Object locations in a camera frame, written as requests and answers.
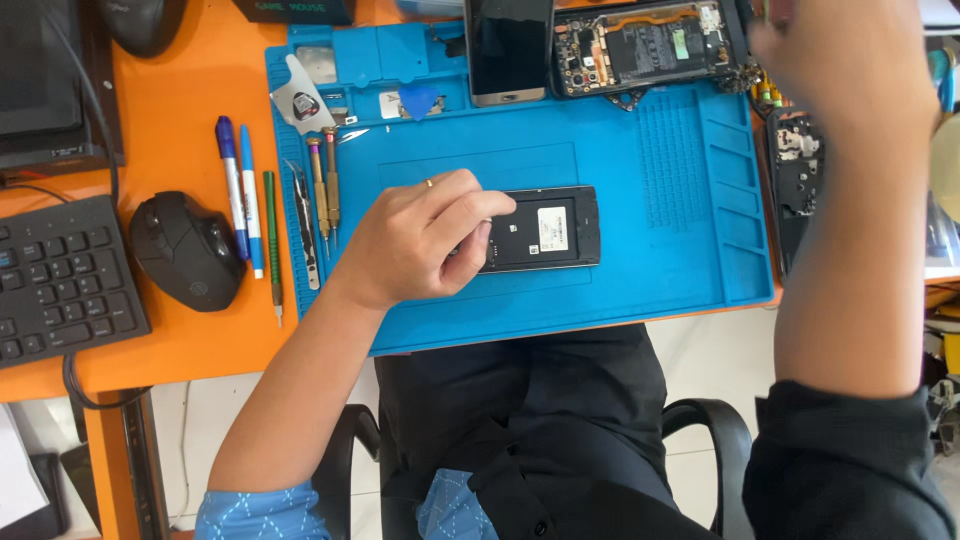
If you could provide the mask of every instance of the office chair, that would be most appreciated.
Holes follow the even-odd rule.
[[[347,405],[326,447],[324,459],[314,472],[313,488],[320,495],[317,510],[326,519],[333,540],[350,538],[350,469],[353,443],[359,440],[374,461],[380,477],[396,469],[396,445],[383,414],[379,426],[365,405]],[[710,530],[725,540],[754,540],[754,530],[743,506],[743,476],[750,458],[752,439],[736,410],[718,400],[681,400],[663,410],[663,438],[690,426],[706,426],[713,438],[717,459],[717,511]],[[380,513],[384,540],[420,538],[414,506],[383,500]]]

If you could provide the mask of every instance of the blue marker pen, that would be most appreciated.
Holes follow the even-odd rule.
[[[250,235],[250,261],[253,277],[263,279],[263,238],[260,233],[260,205],[256,203],[256,177],[253,175],[253,150],[250,132],[240,126],[240,159],[243,161],[243,192],[247,197],[247,233]]]
[[[227,173],[227,192],[230,197],[230,213],[233,216],[233,231],[237,238],[237,255],[240,260],[250,260],[250,242],[247,239],[247,214],[243,210],[243,193],[240,191],[240,174],[237,172],[237,151],[233,143],[233,124],[226,116],[217,119],[217,144],[220,159]]]

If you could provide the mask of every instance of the brass screwdriver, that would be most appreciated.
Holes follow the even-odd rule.
[[[340,175],[337,174],[337,132],[336,126],[323,128],[326,135],[326,201],[330,204],[330,227],[333,229],[333,247],[337,247],[337,228],[340,227]]]
[[[317,192],[317,220],[320,221],[320,235],[324,238],[326,258],[330,259],[330,210],[326,201],[324,171],[320,166],[320,145],[324,142],[312,136],[306,139],[310,149],[310,162],[313,164],[313,189]]]

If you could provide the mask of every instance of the phone screen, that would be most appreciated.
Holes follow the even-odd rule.
[[[553,0],[467,0],[473,95],[546,86]]]

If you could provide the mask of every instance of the person's left hand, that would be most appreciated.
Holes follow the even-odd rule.
[[[361,220],[325,288],[379,311],[456,294],[486,263],[490,218],[515,210],[512,198],[484,191],[464,169],[387,189]]]

